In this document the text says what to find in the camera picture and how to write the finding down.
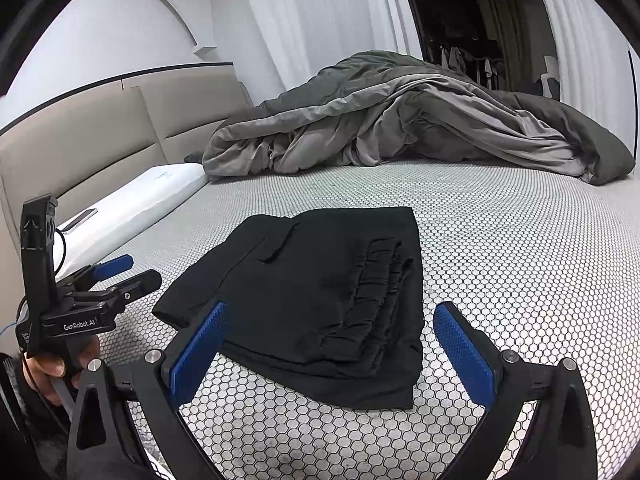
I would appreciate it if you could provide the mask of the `left hand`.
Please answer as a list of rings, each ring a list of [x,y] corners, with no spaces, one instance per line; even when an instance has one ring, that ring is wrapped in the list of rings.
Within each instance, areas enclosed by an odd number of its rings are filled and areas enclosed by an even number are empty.
[[[100,340],[93,335],[88,340],[85,348],[76,358],[81,368],[86,368],[90,361],[101,356]],[[40,353],[38,356],[24,359],[23,375],[32,390],[39,391],[42,396],[54,406],[60,406],[62,400],[52,385],[52,378],[63,379],[66,375],[66,367],[62,358],[51,353]]]

